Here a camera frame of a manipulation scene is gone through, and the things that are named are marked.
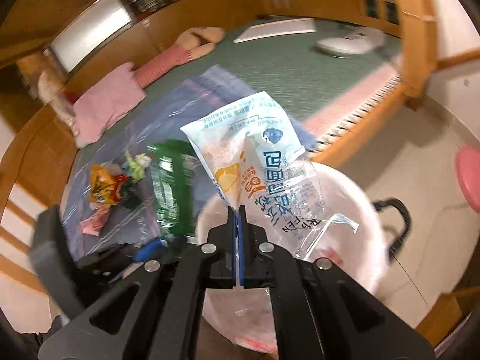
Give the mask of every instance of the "tiled floor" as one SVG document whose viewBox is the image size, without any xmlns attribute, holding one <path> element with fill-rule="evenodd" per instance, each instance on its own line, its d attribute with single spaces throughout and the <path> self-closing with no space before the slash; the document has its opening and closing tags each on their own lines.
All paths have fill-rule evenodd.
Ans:
<svg viewBox="0 0 480 360">
<path fill-rule="evenodd" d="M 415 327 L 441 292 L 453 290 L 479 236 L 480 215 L 458 186 L 454 159 L 464 142 L 423 111 L 404 107 L 340 171 L 372 199 L 396 197 L 412 228 L 377 296 Z M 381 213 L 389 240 L 402 229 L 394 209 Z"/>
</svg>

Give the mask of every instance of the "wall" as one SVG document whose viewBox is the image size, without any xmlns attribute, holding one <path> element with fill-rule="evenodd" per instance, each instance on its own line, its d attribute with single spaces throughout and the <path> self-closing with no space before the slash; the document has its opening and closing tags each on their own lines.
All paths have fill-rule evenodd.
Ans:
<svg viewBox="0 0 480 360">
<path fill-rule="evenodd" d="M 479 48 L 480 35 L 460 2 L 434 2 L 438 23 L 438 58 L 444 59 Z M 480 139 L 480 61 L 433 74 L 426 93 Z"/>
</svg>

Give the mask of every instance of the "blue plastic sheet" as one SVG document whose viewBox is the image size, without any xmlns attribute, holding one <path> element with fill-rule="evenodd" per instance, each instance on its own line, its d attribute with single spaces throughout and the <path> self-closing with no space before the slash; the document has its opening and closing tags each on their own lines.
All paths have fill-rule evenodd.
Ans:
<svg viewBox="0 0 480 360">
<path fill-rule="evenodd" d="M 147 145 L 167 139 L 188 142 L 180 127 L 255 92 L 220 66 L 213 66 L 201 76 L 184 81 L 150 105 L 128 123 L 124 130 L 101 145 L 86 164 L 81 167 L 74 165 L 69 181 L 70 193 L 63 216 L 63 226 L 73 258 L 77 260 L 85 254 L 118 242 L 143 243 L 159 236 L 154 209 L 155 196 L 149 171 L 139 183 L 142 199 L 140 206 L 132 211 L 121 206 L 113 207 L 100 237 L 82 234 L 80 222 L 93 213 L 88 202 L 90 168 L 93 164 L 107 161 L 121 164 L 125 161 L 125 148 L 135 156 L 147 152 Z M 304 130 L 299 122 L 292 118 L 290 120 L 300 142 L 307 149 L 312 147 L 314 137 Z M 200 163 L 194 170 L 192 187 L 195 218 L 203 205 L 216 193 Z"/>
</svg>

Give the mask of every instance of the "black handle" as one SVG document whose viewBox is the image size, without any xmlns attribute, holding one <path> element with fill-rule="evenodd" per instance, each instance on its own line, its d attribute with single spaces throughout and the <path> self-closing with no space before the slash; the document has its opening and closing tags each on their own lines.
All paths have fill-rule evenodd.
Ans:
<svg viewBox="0 0 480 360">
<path fill-rule="evenodd" d="M 390 261 L 396 256 L 396 254 L 402 249 L 403 243 L 405 242 L 405 238 L 410 232 L 410 224 L 412 218 L 410 216 L 409 210 L 405 207 L 400 200 L 395 198 L 389 198 L 387 200 L 377 200 L 376 202 L 372 203 L 375 207 L 377 212 L 383 211 L 385 207 L 395 207 L 400 215 L 402 215 L 403 221 L 405 222 L 405 228 L 403 229 L 402 233 L 397 236 L 397 238 L 393 241 L 392 245 L 390 245 L 390 250 L 388 251 L 388 257 Z"/>
</svg>

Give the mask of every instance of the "pink pillow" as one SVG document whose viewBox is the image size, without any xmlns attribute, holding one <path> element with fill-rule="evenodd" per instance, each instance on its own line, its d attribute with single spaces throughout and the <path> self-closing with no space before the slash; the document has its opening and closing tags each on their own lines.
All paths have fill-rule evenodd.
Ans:
<svg viewBox="0 0 480 360">
<path fill-rule="evenodd" d="M 127 62 L 112 70 L 85 92 L 73 105 L 80 134 L 77 146 L 84 147 L 100 139 L 103 132 L 122 119 L 145 98 Z"/>
</svg>

